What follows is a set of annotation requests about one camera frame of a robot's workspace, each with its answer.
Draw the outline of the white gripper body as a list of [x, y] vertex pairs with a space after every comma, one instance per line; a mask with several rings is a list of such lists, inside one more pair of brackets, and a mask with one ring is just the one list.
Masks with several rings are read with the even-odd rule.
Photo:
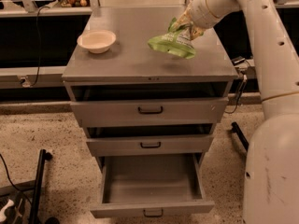
[[223, 0], [192, 0], [190, 2], [190, 15], [193, 23], [204, 29], [216, 25], [223, 17]]

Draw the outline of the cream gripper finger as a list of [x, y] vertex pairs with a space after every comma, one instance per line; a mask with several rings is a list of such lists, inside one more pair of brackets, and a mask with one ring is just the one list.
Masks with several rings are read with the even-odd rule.
[[204, 32], [205, 32], [205, 29], [200, 28], [200, 27], [193, 26], [193, 27], [191, 28], [191, 40], [194, 40], [194, 39], [196, 39], [197, 37], [203, 35]]
[[174, 18], [172, 24], [170, 25], [170, 31], [175, 32], [180, 28], [190, 27], [192, 25], [192, 18], [190, 14], [190, 10], [186, 9], [179, 18]]

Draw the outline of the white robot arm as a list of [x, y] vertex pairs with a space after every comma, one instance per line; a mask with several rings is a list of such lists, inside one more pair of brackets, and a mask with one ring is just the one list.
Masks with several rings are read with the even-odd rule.
[[299, 59], [273, 0], [192, 0], [177, 25], [202, 30], [241, 10], [264, 122], [249, 141], [243, 224], [299, 224]]

